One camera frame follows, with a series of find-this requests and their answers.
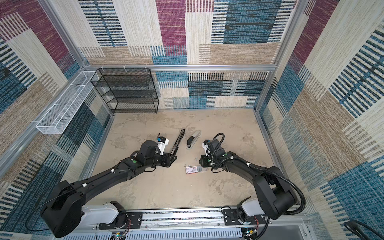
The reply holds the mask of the red white staple box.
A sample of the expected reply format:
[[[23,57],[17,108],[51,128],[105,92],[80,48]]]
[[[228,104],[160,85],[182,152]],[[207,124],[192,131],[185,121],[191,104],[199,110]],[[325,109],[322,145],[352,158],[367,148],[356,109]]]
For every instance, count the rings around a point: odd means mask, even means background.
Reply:
[[[186,167],[185,170],[186,170],[186,174],[187,174],[187,175],[188,175],[188,174],[194,174],[194,173],[198,173],[198,172],[199,172],[197,166]]]

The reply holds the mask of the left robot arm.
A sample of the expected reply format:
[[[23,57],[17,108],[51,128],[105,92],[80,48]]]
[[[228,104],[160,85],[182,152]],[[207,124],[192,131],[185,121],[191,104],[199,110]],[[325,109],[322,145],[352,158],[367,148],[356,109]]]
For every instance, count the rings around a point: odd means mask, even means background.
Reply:
[[[41,217],[56,238],[70,234],[81,223],[86,214],[82,210],[91,199],[113,186],[129,181],[157,166],[168,168],[177,156],[171,153],[159,153],[158,144],[145,141],[140,150],[122,159],[118,164],[90,178],[69,183],[58,183],[51,192],[47,203],[43,204]]]

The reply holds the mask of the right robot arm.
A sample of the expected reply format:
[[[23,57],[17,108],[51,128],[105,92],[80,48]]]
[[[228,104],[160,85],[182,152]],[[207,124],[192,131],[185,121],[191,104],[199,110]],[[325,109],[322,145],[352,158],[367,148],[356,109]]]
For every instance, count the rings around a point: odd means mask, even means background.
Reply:
[[[256,197],[237,205],[240,221],[248,222],[257,215],[276,220],[284,214],[295,214],[289,209],[298,201],[297,195],[279,168],[256,166],[233,152],[226,152],[217,139],[205,140],[202,146],[205,151],[199,160],[202,167],[210,167],[214,173],[222,170],[236,174],[254,186]]]

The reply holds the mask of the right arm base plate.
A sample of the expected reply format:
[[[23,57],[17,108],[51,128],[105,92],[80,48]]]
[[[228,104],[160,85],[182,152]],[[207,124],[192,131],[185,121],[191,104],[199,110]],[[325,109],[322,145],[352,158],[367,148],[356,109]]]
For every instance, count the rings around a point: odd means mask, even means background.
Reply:
[[[246,214],[241,214],[237,209],[231,209],[228,206],[221,208],[221,213],[224,216],[224,222],[226,226],[235,226],[235,225],[264,225],[266,224],[266,218],[262,215],[255,215],[249,217]]]

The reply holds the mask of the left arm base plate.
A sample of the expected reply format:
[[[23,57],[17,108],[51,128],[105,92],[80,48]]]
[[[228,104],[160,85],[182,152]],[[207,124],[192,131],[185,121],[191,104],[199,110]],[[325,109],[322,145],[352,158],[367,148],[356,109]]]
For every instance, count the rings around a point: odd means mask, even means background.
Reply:
[[[118,214],[110,224],[99,224],[99,230],[128,230],[139,229],[143,220],[143,212],[126,212]]]

